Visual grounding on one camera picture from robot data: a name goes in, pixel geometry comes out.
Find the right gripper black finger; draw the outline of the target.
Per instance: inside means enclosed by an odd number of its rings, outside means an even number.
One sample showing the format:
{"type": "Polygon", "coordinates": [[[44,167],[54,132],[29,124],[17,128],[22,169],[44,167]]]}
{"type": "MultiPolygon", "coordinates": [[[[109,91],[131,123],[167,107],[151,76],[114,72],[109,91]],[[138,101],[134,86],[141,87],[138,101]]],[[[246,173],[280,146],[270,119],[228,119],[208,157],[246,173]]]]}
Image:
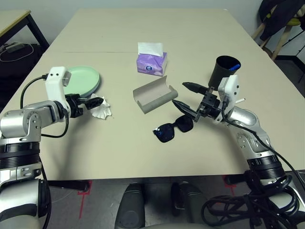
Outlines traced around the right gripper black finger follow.
{"type": "Polygon", "coordinates": [[[209,90],[207,87],[192,82],[183,82],[182,85],[185,86],[188,90],[199,94],[205,94],[209,90]]]}
{"type": "Polygon", "coordinates": [[[187,104],[178,101],[178,100],[172,100],[172,103],[176,108],[178,108],[179,111],[181,111],[183,114],[187,115],[190,117],[194,122],[198,122],[199,120],[199,115],[196,111],[190,108],[187,104]]]}

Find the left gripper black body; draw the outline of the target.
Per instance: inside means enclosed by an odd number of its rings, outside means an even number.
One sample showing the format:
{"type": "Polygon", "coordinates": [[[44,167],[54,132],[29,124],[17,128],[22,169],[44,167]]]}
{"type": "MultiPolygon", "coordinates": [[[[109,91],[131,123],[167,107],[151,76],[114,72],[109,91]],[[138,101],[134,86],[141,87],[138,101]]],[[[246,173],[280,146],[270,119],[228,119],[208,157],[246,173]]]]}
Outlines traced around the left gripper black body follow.
{"type": "Polygon", "coordinates": [[[79,117],[83,115],[83,108],[79,107],[81,105],[81,97],[79,94],[67,94],[65,99],[70,106],[70,117],[79,117]]]}

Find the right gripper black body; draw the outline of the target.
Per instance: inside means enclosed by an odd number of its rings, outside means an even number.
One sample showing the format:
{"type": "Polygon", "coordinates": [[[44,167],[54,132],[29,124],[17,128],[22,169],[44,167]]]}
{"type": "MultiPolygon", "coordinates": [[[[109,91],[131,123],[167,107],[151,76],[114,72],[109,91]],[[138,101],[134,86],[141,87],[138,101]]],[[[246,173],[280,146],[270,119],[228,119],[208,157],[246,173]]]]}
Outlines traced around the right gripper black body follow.
{"type": "Polygon", "coordinates": [[[199,114],[203,117],[216,118],[221,109],[219,108],[220,100],[217,99],[217,96],[206,92],[199,107],[199,114]]]}

